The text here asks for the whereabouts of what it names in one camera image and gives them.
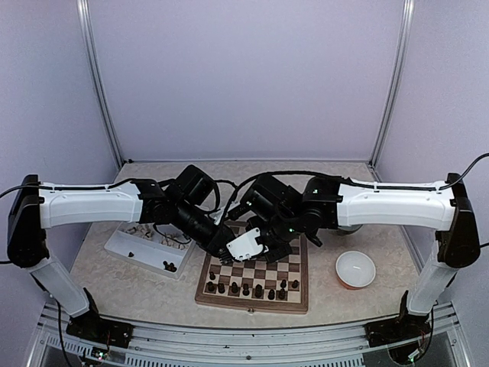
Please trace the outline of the wooden chess board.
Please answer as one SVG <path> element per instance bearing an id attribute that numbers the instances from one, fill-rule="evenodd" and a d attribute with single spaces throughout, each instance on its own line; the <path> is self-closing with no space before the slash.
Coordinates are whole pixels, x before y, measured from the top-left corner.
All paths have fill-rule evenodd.
<path id="1" fill-rule="evenodd" d="M 222 307 L 228 309 L 246 310 L 248 312 L 291 313 L 305 314 L 309 309 L 309 268 L 308 246 L 304 235 L 290 243 L 292 253 L 274 263 L 267 263 L 262 258 L 245 262 L 234 262 L 223 265 L 216 258 L 207 255 L 202 265 L 199 283 L 196 289 L 195 301 L 200 305 Z M 215 273 L 216 279 L 209 278 L 209 272 Z M 284 300 L 279 300 L 277 294 L 281 289 L 280 283 L 285 279 L 287 293 Z M 299 287 L 292 288 L 292 283 L 298 280 Z M 207 283 L 215 285 L 213 294 L 207 291 Z M 239 294 L 232 295 L 230 287 L 233 282 L 239 286 Z M 218 292 L 218 283 L 225 285 L 225 292 Z M 243 284 L 248 284 L 250 295 L 242 295 Z M 263 298 L 254 297 L 254 289 L 260 284 L 263 287 Z M 269 290 L 275 290 L 275 298 L 268 299 Z"/>

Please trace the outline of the dark chess queen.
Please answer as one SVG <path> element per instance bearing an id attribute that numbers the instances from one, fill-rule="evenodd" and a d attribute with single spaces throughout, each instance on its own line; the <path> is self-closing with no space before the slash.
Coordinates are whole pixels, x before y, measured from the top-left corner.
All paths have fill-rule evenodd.
<path id="1" fill-rule="evenodd" d="M 281 288 L 281 289 L 279 290 L 278 294 L 277 294 L 277 298 L 278 298 L 279 300 L 284 300 L 284 299 L 285 299 L 285 297 L 286 297 L 286 295 L 287 295 L 287 293 L 286 293 L 285 289 L 284 289 L 284 288 Z"/>

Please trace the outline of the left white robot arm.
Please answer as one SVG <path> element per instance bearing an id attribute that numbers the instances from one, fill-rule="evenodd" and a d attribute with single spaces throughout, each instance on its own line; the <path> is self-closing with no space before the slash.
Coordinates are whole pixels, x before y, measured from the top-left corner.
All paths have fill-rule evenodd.
<path id="1" fill-rule="evenodd" d="M 13 190 L 17 195 L 8 214 L 8 260 L 26 269 L 92 340 L 106 334 L 107 324 L 99 317 L 92 295 L 50 254 L 47 229 L 89 222 L 172 225 L 215 257 L 224 255 L 235 237 L 229 227 L 214 223 L 201 209 L 205 198 L 218 189 L 194 165 L 175 179 L 129 178 L 99 186 L 42 183 L 32 174 Z"/>

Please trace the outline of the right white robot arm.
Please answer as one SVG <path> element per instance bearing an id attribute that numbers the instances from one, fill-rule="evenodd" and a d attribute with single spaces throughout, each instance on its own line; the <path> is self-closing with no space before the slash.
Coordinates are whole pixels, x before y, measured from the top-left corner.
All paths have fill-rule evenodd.
<path id="1" fill-rule="evenodd" d="M 390 324 L 398 339 L 407 339 L 419 329 L 458 270 L 475 263 L 481 254 L 475 214 L 458 174 L 411 186 L 312 174 L 302 193 L 275 174 L 261 174 L 240 203 L 254 214 L 261 241 L 271 251 L 299 234 L 320 246 L 316 236 L 320 229 L 348 232 L 363 225 L 394 225 L 434 230 L 431 257 Z"/>

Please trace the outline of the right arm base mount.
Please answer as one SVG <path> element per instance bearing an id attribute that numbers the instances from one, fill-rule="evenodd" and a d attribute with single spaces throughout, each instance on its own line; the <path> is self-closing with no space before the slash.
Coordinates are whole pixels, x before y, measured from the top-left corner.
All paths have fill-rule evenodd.
<path id="1" fill-rule="evenodd" d="M 427 317 L 394 317 L 364 326 L 370 347 L 385 346 L 431 333 Z"/>

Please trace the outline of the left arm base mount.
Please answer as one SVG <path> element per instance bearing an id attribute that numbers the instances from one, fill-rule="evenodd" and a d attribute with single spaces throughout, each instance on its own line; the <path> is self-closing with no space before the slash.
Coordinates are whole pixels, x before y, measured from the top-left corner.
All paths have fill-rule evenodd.
<path id="1" fill-rule="evenodd" d="M 107 319 L 72 319 L 66 328 L 68 335 L 79 337 L 106 346 L 127 349 L 131 341 L 134 327 Z"/>

